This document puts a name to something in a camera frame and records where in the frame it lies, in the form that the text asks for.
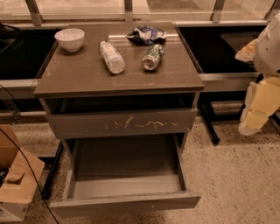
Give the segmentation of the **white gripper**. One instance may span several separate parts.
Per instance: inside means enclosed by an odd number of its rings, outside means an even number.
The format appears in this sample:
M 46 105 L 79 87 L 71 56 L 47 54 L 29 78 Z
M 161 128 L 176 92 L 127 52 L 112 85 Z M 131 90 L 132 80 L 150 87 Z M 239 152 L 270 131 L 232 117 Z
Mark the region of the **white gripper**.
M 239 132 L 244 136 L 259 132 L 280 107 L 280 79 L 270 77 L 258 84 L 250 83 L 241 114 Z

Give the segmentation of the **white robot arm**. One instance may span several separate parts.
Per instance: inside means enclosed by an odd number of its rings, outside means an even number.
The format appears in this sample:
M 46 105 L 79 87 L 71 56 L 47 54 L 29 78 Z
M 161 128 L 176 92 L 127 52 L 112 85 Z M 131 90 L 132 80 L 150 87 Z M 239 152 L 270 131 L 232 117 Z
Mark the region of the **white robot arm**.
M 263 75 L 262 80 L 248 86 L 238 126 L 241 134 L 250 136 L 259 132 L 280 108 L 280 13 L 271 19 L 258 38 L 238 51 L 235 58 L 252 62 L 254 69 Z

